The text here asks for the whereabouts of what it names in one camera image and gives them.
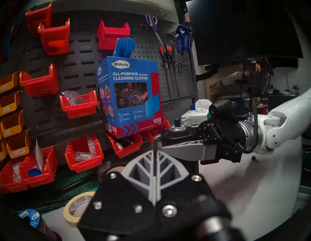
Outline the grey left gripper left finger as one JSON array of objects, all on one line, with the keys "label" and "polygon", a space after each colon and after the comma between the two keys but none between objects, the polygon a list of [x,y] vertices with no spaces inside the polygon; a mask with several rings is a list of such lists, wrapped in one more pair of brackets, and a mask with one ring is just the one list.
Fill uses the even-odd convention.
[{"label": "grey left gripper left finger", "polygon": [[121,175],[138,189],[153,206],[156,205],[155,164],[154,152],[147,151],[130,161],[121,171]]}]

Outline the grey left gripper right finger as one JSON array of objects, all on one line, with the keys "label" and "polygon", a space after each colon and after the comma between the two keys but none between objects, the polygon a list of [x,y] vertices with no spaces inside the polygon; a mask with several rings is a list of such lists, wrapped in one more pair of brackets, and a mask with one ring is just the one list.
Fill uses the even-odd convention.
[{"label": "grey left gripper right finger", "polygon": [[162,199],[161,192],[188,177],[189,172],[174,157],[162,151],[156,151],[156,203]]}]

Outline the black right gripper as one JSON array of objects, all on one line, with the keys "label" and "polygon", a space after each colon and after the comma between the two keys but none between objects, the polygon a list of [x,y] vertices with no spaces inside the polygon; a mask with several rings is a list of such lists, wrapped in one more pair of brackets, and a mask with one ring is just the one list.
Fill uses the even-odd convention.
[{"label": "black right gripper", "polygon": [[218,163],[220,159],[240,163],[246,147],[246,134],[235,121],[210,118],[197,127],[200,140],[163,146],[162,151],[174,158],[200,161],[201,165]]}]

